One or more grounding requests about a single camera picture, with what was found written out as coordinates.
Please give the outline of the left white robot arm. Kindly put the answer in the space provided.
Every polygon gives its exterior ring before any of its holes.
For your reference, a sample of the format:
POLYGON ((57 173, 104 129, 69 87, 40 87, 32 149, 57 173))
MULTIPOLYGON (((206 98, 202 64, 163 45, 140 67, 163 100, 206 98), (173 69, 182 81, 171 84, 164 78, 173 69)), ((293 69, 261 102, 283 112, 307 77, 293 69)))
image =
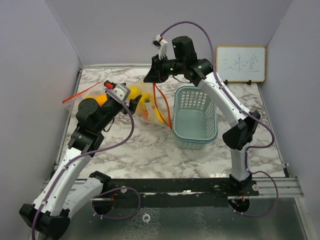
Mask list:
POLYGON ((33 203, 25 203, 20 208, 19 214, 31 228, 33 240, 37 238, 37 233, 53 240, 60 239, 72 217, 89 200, 123 190, 122 186, 111 188, 111 178, 95 171, 82 187, 70 192, 83 168, 96 153, 103 151, 100 146, 106 126, 120 112, 128 114, 133 124, 133 114, 142 96, 139 94, 130 98, 128 103, 127 96, 108 93, 106 97, 103 104, 94 98, 85 98, 79 103, 76 114, 78 123, 56 172, 33 203))

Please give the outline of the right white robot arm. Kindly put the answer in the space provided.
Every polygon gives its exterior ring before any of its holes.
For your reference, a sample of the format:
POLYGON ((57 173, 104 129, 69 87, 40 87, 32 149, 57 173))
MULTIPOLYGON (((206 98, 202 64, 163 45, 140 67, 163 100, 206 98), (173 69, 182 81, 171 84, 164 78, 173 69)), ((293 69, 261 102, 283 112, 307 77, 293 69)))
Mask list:
POLYGON ((179 36, 172 40, 174 59, 167 57, 167 41, 157 35, 152 44, 158 54, 151 58, 151 67, 144 77, 144 83, 164 83, 169 76, 183 75, 194 86, 202 90, 219 108, 227 120, 230 129, 222 135, 224 143, 230 148, 231 174, 230 191, 240 196, 248 189, 252 174, 246 166, 245 148, 250 146, 261 116, 242 106, 224 82, 214 71, 208 59, 199 59, 193 41, 188 36, 179 36))

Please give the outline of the clear zip bag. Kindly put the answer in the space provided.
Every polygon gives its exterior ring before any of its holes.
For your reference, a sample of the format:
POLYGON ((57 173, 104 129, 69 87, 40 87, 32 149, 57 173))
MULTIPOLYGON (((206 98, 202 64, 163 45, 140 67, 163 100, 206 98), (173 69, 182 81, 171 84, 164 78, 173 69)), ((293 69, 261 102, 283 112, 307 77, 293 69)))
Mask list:
POLYGON ((102 94, 106 94, 105 86, 103 81, 99 81, 92 86, 81 90, 79 93, 76 93, 75 95, 63 100, 62 104, 71 113, 74 105, 77 106, 82 100, 86 99, 86 96, 93 95, 94 97, 97 97, 102 94))
POLYGON ((142 94, 150 93, 152 95, 151 102, 143 104, 139 101, 135 114, 147 123, 165 125, 172 129, 170 105, 165 94, 158 88, 158 86, 155 83, 144 83, 143 80, 137 80, 131 83, 129 87, 130 86, 139 87, 142 94), (161 110, 165 124, 160 124, 158 122, 153 108, 161 110))

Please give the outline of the yellow pear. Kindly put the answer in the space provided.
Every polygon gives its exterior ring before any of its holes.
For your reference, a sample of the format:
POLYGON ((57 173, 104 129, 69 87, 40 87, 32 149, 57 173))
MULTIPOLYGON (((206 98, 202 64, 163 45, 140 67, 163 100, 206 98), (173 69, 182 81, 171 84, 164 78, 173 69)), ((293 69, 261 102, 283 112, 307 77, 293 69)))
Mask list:
POLYGON ((142 104, 150 103, 151 100, 152 100, 152 98, 153 98, 152 95, 151 95, 150 93, 146 92, 146 93, 143 93, 143 94, 142 94, 141 99, 140 99, 140 102, 141 102, 142 104))

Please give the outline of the clear zip top bag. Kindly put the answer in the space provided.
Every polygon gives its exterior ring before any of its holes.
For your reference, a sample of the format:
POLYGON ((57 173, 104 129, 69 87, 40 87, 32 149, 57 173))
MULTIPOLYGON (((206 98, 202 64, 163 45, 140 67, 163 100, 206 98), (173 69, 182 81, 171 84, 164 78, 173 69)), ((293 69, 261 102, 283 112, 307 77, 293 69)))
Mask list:
POLYGON ((105 86, 103 81, 99 81, 92 86, 81 90, 79 93, 76 93, 75 95, 63 100, 62 104, 71 113, 74 105, 77 106, 82 100, 86 99, 86 96, 93 95, 94 97, 97 97, 102 94, 106 94, 105 86))

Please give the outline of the small yellow lemon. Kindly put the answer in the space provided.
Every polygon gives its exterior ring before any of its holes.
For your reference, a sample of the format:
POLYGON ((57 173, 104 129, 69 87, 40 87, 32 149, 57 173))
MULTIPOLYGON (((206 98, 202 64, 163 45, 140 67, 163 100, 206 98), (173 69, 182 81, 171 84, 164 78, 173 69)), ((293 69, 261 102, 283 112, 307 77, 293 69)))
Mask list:
POLYGON ((164 116, 163 116, 163 113, 160 109, 154 107, 153 108, 153 111, 154 111, 154 114, 156 116, 156 119, 158 120, 158 122, 160 124, 165 124, 165 121, 164 121, 164 116))

